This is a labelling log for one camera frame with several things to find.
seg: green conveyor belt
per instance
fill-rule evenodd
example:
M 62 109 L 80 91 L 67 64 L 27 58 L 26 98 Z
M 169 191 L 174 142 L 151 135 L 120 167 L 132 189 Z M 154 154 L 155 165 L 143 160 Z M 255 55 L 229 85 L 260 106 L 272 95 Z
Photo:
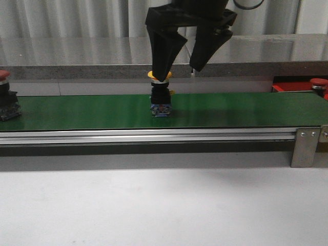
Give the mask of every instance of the green conveyor belt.
M 151 115 L 149 95 L 19 97 L 22 116 L 0 131 L 190 127 L 314 127 L 328 102 L 314 93 L 177 94 L 171 117 Z

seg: white table surface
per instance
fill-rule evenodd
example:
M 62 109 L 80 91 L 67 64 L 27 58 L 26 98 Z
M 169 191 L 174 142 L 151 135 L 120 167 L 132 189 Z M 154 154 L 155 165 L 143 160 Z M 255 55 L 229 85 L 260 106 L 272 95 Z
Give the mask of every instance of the white table surface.
M 327 246 L 326 160 L 291 169 L 283 152 L 1 157 L 0 245 Z M 177 168 L 160 168 L 168 162 Z

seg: gray countertop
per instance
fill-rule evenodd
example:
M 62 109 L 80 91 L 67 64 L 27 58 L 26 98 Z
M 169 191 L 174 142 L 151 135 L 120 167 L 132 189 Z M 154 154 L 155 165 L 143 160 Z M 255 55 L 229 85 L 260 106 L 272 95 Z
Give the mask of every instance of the gray countertop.
M 199 77 L 327 75 L 325 34 L 233 36 Z M 190 37 L 172 67 L 190 77 Z M 144 78 L 151 70 L 147 37 L 15 38 L 0 40 L 0 69 L 12 79 Z

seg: white curtain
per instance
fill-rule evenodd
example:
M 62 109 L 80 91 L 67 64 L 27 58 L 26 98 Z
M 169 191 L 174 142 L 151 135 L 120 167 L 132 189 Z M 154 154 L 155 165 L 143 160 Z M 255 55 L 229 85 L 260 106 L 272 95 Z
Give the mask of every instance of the white curtain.
M 260 0 L 238 0 L 252 5 Z M 0 0 L 0 38 L 146 36 L 149 7 L 170 0 Z M 327 0 L 265 0 L 255 10 L 239 10 L 235 35 L 327 33 Z M 180 30 L 195 34 L 194 28 Z

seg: red mushroom button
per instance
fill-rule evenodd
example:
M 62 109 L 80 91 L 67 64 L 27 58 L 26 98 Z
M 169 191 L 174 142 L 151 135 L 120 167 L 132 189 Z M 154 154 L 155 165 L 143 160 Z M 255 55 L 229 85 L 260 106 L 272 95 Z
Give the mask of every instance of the red mushroom button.
M 313 86 L 326 87 L 328 85 L 328 79 L 324 78 L 312 78 L 310 82 Z

